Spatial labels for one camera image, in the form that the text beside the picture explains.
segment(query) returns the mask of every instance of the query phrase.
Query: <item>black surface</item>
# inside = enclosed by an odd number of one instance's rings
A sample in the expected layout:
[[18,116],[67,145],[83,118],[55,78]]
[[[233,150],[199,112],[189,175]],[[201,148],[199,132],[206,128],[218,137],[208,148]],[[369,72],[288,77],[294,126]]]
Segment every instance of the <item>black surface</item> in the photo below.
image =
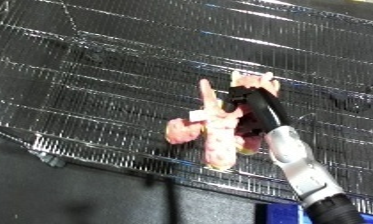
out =
[[254,223],[251,200],[147,181],[53,169],[0,140],[0,223]]

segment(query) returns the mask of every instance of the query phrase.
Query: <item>cooling rack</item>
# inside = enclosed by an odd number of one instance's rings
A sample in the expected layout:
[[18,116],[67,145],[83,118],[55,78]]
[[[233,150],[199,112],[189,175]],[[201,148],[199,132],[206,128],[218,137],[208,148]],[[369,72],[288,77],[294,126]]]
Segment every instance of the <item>cooling rack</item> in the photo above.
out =
[[271,71],[295,127],[373,214],[373,21],[258,0],[7,0],[0,8],[0,136],[28,150],[263,201],[296,200],[265,146],[228,172],[168,120]]

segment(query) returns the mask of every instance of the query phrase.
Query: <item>blue object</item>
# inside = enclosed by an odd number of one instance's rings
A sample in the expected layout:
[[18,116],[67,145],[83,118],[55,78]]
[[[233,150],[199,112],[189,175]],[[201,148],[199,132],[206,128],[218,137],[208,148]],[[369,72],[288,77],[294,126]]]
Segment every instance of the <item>blue object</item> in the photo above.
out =
[[[367,223],[373,224],[373,215],[362,214]],[[298,204],[269,204],[266,210],[266,224],[312,224]]]

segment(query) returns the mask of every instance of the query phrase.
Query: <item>plush toy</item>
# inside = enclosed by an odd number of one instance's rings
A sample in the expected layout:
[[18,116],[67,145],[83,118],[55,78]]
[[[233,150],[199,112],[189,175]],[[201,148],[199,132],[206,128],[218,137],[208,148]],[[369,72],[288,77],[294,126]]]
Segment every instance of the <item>plush toy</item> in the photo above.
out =
[[[255,76],[235,71],[232,73],[230,86],[265,88],[277,96],[280,83],[272,79],[272,73]],[[201,80],[199,86],[203,109],[191,111],[189,119],[177,118],[169,121],[166,139],[170,144],[183,144],[203,134],[204,162],[211,168],[227,170],[235,165],[237,152],[247,155],[256,153],[262,137],[248,134],[253,125],[253,116],[249,116],[251,112],[248,108],[238,106],[235,111],[227,113],[222,109],[223,102],[217,99],[208,80]]]

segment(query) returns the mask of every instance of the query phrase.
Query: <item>black wire rack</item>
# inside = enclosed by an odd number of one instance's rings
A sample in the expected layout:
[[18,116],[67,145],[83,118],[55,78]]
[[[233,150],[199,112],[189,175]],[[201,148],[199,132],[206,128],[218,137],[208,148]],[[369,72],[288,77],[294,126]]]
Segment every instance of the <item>black wire rack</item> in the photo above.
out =
[[292,202],[265,146],[217,172],[201,140],[165,142],[166,122],[200,107],[198,80],[223,97],[233,70],[275,74],[317,159],[373,214],[373,21],[269,0],[7,0],[0,133],[91,166]]

